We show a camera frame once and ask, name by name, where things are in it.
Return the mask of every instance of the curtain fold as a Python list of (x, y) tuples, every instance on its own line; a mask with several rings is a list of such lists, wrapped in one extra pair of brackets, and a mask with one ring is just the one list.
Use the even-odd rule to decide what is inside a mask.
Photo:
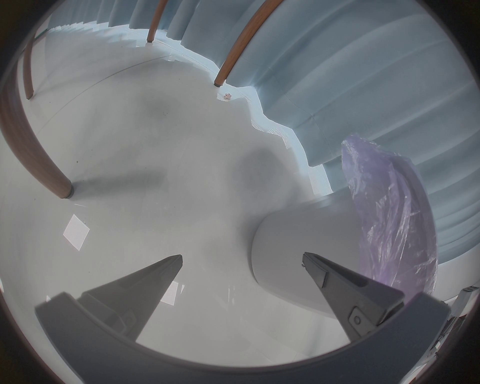
[[(263, 2), (170, 0), (159, 29), (220, 67)], [(96, 20), (149, 28), (157, 4), (67, 0), (48, 27)], [(480, 242), (480, 91), (414, 0), (285, 0), (227, 82), (255, 87), (264, 114), (294, 130), (333, 191), (347, 185), (340, 148), (351, 133), (411, 158), (429, 194), (441, 263)]]

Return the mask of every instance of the brown wooden leg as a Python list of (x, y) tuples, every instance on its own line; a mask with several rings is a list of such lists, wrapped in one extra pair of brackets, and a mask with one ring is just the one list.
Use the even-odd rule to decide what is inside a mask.
[(155, 39), (155, 33), (158, 28), (158, 23), (162, 18), (163, 11), (167, 5), (168, 0), (160, 0), (156, 6), (155, 13), (153, 14), (152, 23), (150, 24), (150, 29), (148, 30), (147, 43), (153, 42)]
[(59, 198), (71, 197), (72, 183), (47, 155), (28, 123), (18, 89), (17, 65), (0, 93), (0, 130), (12, 152), (34, 178)]
[(252, 16), (240, 34), (239, 38), (233, 45), (232, 49), (228, 53), (222, 68), (220, 68), (220, 71), (218, 72), (214, 82), (215, 86), (220, 87), (223, 85), (240, 55), (247, 47), (248, 43), (250, 43), (252, 37), (257, 33), (258, 29), (262, 26), (265, 20), (268, 19), (268, 17), (281, 4), (282, 1), (283, 0), (265, 0), (255, 15)]
[(33, 83), (32, 83), (32, 48), (35, 36), (28, 41), (24, 52), (24, 88), (25, 96), (27, 99), (31, 99), (33, 96)]

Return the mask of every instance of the purple plastic bag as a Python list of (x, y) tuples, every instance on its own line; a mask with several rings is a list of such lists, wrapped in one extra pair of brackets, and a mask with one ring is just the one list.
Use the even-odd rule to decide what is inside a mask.
[(360, 273), (405, 293), (431, 294), (437, 239), (427, 193), (410, 159), (351, 135), (342, 169), (360, 217)]

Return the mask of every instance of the glossy tile floor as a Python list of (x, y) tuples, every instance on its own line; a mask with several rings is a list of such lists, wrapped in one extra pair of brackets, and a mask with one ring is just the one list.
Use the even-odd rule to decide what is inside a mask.
[[(25, 335), (75, 381), (34, 306), (180, 253), (183, 268), (140, 344), (225, 366), (287, 363), (346, 344), (336, 319), (267, 293), (249, 266), (266, 215), (328, 193), (322, 169), (308, 169), (296, 137), (263, 120), (248, 90), (214, 87), (206, 65), (145, 36), (87, 24), (49, 31), (34, 46), (35, 95), (21, 92), (24, 108), (75, 194), (56, 198), (0, 139), (1, 279)], [(89, 229), (76, 243), (64, 236), (73, 215)]]

